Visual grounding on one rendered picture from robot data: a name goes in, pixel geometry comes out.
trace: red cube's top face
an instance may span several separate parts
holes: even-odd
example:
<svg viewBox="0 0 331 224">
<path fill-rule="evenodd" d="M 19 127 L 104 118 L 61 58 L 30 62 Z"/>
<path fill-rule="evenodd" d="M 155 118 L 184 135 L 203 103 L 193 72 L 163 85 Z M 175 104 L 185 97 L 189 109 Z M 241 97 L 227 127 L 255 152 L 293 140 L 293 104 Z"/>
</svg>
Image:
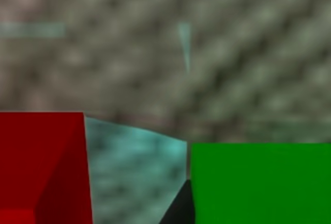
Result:
<svg viewBox="0 0 331 224">
<path fill-rule="evenodd" d="M 82 115 L 0 113 L 1 203 L 35 203 Z"/>
</svg>

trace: green block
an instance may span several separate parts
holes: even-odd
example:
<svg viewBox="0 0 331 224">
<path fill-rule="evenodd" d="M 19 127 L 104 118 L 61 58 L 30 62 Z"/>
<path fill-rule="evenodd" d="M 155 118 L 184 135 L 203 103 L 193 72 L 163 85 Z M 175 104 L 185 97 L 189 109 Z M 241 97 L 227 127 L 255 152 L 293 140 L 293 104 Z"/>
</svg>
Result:
<svg viewBox="0 0 331 224">
<path fill-rule="evenodd" d="M 331 144 L 192 145 L 195 224 L 330 224 Z"/>
</svg>

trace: dark red surface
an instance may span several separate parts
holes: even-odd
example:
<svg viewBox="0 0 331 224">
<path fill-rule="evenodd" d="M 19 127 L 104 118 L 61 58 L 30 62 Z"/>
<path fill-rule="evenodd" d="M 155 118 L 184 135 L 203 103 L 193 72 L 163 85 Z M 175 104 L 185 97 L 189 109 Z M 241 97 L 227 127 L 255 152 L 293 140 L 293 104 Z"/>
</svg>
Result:
<svg viewBox="0 0 331 224">
<path fill-rule="evenodd" d="M 84 115 L 0 113 L 0 223 L 92 224 Z"/>
</svg>

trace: blurry gray background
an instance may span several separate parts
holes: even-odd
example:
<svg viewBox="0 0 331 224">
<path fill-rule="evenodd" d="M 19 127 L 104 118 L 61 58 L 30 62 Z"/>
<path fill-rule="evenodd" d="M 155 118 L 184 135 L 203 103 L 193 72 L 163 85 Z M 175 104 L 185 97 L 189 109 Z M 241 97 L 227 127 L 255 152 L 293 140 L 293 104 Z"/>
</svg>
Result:
<svg viewBox="0 0 331 224">
<path fill-rule="evenodd" d="M 0 18 L 67 27 L 0 40 L 2 110 L 84 111 L 188 142 L 247 142 L 252 120 L 328 122 L 330 0 L 1 0 Z"/>
</svg>

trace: dark side of green block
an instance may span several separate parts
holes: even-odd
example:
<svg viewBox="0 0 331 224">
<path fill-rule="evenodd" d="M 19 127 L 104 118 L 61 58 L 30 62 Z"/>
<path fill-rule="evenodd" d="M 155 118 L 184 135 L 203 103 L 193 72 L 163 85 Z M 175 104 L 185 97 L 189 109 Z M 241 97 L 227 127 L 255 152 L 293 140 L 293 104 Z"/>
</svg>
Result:
<svg viewBox="0 0 331 224">
<path fill-rule="evenodd" d="M 192 145 L 196 224 L 330 224 L 331 144 Z"/>
</svg>

